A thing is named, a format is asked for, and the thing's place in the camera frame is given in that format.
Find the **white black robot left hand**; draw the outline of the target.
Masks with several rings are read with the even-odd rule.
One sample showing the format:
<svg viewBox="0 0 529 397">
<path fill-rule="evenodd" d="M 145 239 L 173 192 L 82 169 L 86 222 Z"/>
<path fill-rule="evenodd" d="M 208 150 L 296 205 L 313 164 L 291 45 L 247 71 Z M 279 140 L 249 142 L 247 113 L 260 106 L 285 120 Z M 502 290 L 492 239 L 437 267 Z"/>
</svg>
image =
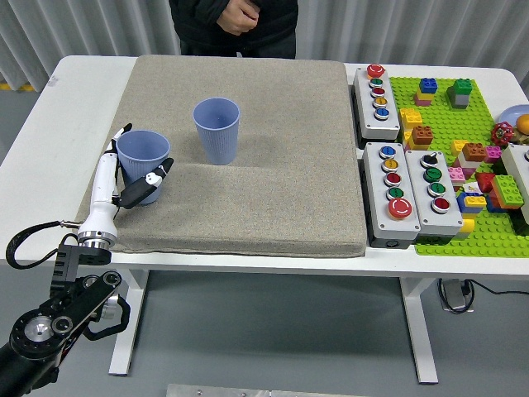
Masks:
<svg viewBox="0 0 529 397">
<path fill-rule="evenodd" d="M 125 125 L 110 140 L 96 169 L 88 218 L 79 228 L 82 246 L 113 246 L 119 208 L 153 203 L 174 160 L 169 140 L 158 132 Z"/>
</svg>

